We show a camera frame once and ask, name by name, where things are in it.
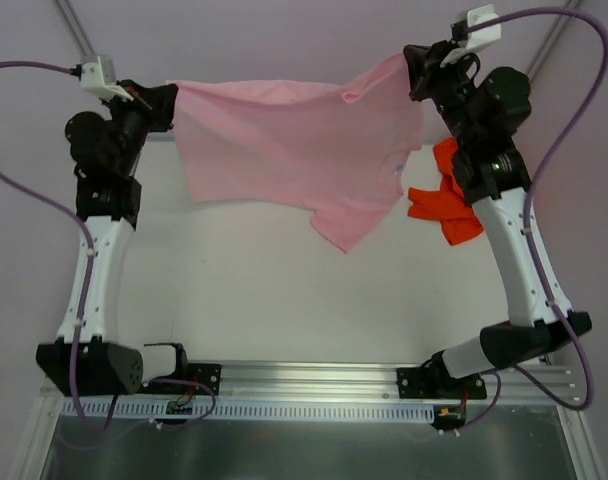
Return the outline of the pink t shirt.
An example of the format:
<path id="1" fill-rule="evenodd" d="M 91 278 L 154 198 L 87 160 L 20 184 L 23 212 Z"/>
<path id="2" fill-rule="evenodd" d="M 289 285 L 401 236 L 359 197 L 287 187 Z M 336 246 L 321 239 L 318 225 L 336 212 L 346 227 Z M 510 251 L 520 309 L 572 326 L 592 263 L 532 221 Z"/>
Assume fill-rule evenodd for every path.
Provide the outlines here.
<path id="1" fill-rule="evenodd" d="M 349 251 L 399 201 L 421 148 L 423 109 L 409 92 L 402 54 L 344 85 L 181 81 L 173 133 L 192 197 L 309 210 Z"/>

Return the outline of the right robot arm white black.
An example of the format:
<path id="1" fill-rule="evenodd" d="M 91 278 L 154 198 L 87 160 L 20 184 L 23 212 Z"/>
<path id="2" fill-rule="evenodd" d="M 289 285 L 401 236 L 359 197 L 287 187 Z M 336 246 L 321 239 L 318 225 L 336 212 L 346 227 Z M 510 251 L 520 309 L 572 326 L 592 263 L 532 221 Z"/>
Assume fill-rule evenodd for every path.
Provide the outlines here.
<path id="1" fill-rule="evenodd" d="M 531 113 L 528 77 L 498 67 L 480 83 L 468 53 L 452 63 L 455 46 L 407 45 L 411 100 L 434 103 L 454 137 L 456 184 L 484 228 L 503 282 L 508 318 L 473 339 L 435 353 L 420 378 L 437 396 L 449 397 L 486 371 L 499 371 L 576 343 L 592 328 L 555 285 L 532 207 L 534 184 L 513 136 Z"/>

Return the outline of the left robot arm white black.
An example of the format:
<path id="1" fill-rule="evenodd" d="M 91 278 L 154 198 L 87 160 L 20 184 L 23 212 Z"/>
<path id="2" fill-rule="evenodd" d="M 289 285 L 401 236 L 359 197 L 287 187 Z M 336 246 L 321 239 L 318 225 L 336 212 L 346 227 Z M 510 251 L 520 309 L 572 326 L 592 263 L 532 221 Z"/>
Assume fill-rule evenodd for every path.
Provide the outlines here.
<path id="1" fill-rule="evenodd" d="M 143 377 L 137 348 L 117 340 L 117 309 L 127 250 L 136 231 L 142 186 L 135 170 L 152 133 L 173 127 L 179 88 L 119 82 L 127 94 L 104 101 L 109 118 L 84 111 L 65 126 L 75 163 L 74 219 L 81 225 L 71 312 L 36 362 L 67 397 L 129 395 Z"/>

